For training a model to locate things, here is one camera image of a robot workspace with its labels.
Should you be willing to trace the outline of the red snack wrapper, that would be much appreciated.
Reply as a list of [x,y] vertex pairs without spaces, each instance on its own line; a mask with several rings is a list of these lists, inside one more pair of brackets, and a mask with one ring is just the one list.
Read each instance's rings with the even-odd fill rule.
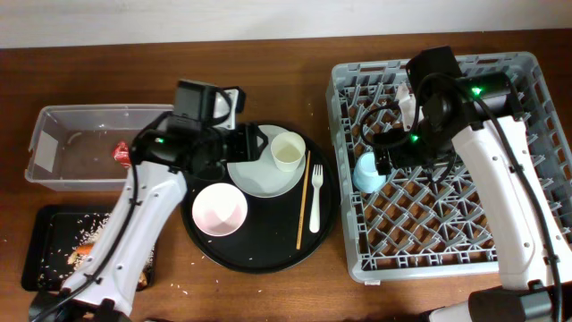
[[125,169],[129,169],[131,167],[129,147],[125,141],[121,140],[118,142],[112,153],[112,157]]

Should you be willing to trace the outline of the light blue cup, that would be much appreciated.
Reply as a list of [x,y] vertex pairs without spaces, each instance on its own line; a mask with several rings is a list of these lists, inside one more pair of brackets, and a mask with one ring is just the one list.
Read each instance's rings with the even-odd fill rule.
[[352,182],[364,193],[379,191],[384,186],[386,176],[378,174],[373,152],[366,152],[358,158],[352,174]]

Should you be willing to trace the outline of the pink bowl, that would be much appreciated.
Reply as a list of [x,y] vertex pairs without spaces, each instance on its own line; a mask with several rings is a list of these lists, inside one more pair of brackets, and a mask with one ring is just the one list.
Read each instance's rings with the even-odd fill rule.
[[214,237],[238,231],[248,215],[248,202],[240,189],[229,183],[204,188],[194,199],[191,215],[195,226]]

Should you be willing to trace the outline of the grey round plate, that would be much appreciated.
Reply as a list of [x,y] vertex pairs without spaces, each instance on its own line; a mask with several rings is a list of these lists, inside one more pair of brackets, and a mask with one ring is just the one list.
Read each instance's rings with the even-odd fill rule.
[[271,154],[273,139],[286,129],[271,124],[260,125],[259,129],[268,138],[268,145],[257,161],[229,163],[227,170],[235,185],[243,192],[259,198],[274,198],[290,191],[305,172],[306,155],[293,172],[277,168]]

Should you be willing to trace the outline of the cream white cup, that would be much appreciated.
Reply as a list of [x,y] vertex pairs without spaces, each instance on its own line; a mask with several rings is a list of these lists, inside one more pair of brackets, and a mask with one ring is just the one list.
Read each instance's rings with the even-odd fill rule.
[[294,131],[278,134],[271,143],[271,154],[277,168],[283,172],[293,172],[306,154],[306,143]]

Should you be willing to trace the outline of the white plastic fork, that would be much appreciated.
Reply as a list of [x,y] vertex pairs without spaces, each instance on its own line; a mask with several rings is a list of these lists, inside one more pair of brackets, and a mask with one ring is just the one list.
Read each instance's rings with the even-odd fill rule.
[[315,165],[312,175],[313,199],[311,205],[309,231],[318,233],[320,230],[320,189],[324,182],[324,171],[322,165]]

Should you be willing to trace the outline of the wooden chopstick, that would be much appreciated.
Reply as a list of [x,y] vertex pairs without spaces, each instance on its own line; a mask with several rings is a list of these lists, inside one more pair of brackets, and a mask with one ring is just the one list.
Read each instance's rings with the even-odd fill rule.
[[298,224],[297,239],[296,239],[296,250],[301,249],[301,242],[302,242],[302,235],[303,235],[303,224],[304,224],[304,216],[305,216],[305,209],[306,209],[307,182],[308,182],[308,176],[309,176],[310,161],[311,161],[311,151],[308,150],[307,154],[306,154],[305,172],[304,172],[304,177],[303,177],[302,194],[301,194],[301,201],[300,201],[299,224]]

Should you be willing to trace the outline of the orange carrot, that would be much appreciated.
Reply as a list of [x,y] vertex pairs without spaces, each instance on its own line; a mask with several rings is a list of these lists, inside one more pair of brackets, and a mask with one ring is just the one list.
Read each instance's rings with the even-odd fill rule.
[[90,252],[93,249],[93,244],[84,244],[84,245],[80,245],[75,251],[74,253],[76,255],[81,255],[81,256],[87,256],[90,254]]

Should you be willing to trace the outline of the rice and peanut shells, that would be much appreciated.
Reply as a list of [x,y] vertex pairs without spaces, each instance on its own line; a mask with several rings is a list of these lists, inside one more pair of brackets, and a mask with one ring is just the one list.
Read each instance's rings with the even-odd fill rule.
[[110,213],[58,213],[48,223],[37,278],[38,288],[58,291],[88,257],[74,251],[84,244],[95,244]]

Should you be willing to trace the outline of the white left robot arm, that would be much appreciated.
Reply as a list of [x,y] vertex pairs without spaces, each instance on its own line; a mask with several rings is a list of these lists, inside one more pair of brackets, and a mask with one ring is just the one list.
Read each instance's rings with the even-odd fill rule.
[[126,321],[150,251],[194,181],[219,182],[228,163],[256,161],[268,138],[237,123],[246,94],[239,87],[179,80],[173,109],[161,113],[129,145],[122,194],[81,266],[59,293],[41,291],[30,321]]

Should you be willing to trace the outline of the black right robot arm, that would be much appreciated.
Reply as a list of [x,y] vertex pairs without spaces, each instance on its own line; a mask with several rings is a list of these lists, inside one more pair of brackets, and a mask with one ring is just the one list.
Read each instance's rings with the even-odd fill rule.
[[462,162],[496,247],[501,284],[428,321],[568,321],[571,248],[551,212],[526,142],[524,110],[509,76],[466,76],[449,47],[406,65],[416,104],[411,124],[366,139],[376,171]]

